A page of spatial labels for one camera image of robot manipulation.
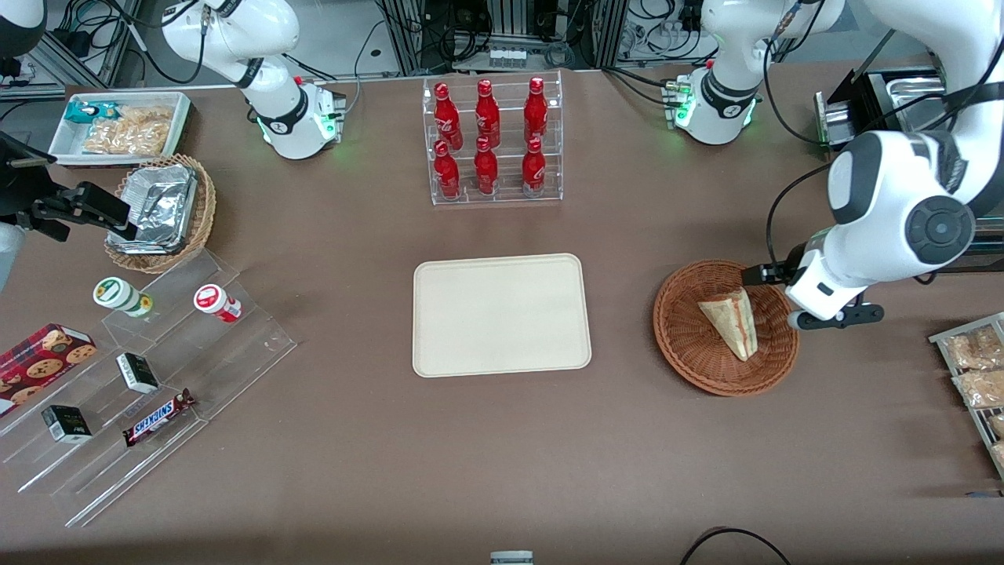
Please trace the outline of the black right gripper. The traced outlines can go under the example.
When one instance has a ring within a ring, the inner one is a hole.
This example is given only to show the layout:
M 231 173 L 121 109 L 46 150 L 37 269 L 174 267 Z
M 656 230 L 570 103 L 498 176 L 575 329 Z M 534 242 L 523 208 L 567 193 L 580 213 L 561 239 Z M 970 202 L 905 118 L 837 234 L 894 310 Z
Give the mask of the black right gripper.
M 1 133 L 1 222 L 16 225 L 18 215 L 27 214 L 31 219 L 32 206 L 37 201 L 53 200 L 57 218 L 62 221 L 73 216 L 71 207 L 60 195 L 64 186 L 55 183 L 48 173 L 48 166 L 55 157 L 46 151 L 36 150 L 29 144 Z M 75 207 L 86 223 L 100 226 L 126 241 L 136 239 L 137 226 L 129 221 L 132 207 L 114 194 L 91 182 L 80 182 L 75 187 Z M 68 239 L 71 229 L 60 221 L 32 219 L 31 229 L 58 242 Z

